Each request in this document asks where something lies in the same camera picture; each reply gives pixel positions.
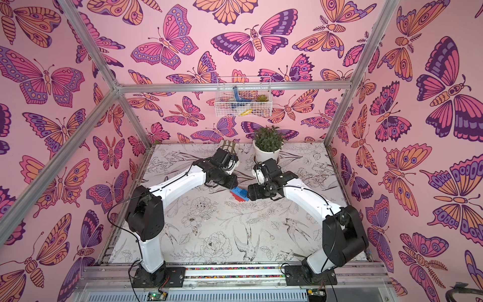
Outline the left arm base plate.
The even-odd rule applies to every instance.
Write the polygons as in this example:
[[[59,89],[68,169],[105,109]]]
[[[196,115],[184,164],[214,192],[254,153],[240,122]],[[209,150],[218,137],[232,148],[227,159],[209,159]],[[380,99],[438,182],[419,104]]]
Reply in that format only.
[[[140,267],[132,283],[134,288],[182,288],[185,275],[185,267],[161,267],[154,273],[148,273]]]

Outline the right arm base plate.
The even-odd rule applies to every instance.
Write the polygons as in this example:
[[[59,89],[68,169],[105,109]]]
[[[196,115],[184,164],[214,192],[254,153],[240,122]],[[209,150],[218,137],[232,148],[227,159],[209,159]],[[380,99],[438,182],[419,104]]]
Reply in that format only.
[[[315,274],[305,266],[283,264],[280,268],[288,286],[320,286],[337,285],[337,277],[334,270]]]

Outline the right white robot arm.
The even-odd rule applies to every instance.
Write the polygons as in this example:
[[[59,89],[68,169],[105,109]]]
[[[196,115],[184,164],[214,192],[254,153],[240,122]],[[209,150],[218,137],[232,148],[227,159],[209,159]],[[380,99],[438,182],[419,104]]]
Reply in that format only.
[[[287,198],[302,207],[321,227],[321,247],[302,260],[304,273],[317,276],[340,268],[364,252],[369,240],[359,212],[342,206],[309,188],[294,172],[283,172],[274,159],[253,168],[256,184],[248,187],[251,201]]]

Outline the red long lego top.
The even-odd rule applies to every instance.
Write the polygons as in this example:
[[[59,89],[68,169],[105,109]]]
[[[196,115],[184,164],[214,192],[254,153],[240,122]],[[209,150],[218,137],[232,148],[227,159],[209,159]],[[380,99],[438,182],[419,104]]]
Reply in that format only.
[[[233,197],[234,197],[236,200],[239,200],[239,196],[238,196],[237,194],[235,194],[235,193],[233,193],[233,192],[231,192],[231,191],[230,191],[230,193],[231,193],[231,195],[232,195],[232,196],[233,196]]]

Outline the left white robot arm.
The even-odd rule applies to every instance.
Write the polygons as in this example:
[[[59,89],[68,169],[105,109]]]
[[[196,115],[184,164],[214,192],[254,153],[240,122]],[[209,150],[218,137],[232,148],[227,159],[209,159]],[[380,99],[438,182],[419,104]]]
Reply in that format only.
[[[140,264],[148,273],[153,274],[165,264],[160,244],[165,207],[195,187],[211,182],[228,190],[236,188],[238,179],[233,172],[238,166],[237,152],[238,143],[224,140],[212,156],[194,161],[173,179],[135,189],[125,221],[138,240]]]

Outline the blue long lego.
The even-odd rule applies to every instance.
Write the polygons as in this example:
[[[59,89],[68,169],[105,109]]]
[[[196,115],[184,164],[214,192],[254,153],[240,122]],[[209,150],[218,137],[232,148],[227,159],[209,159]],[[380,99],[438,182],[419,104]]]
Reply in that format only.
[[[235,187],[234,189],[230,190],[231,192],[237,194],[239,196],[239,202],[249,201],[250,199],[247,196],[247,190],[242,189],[240,187]]]

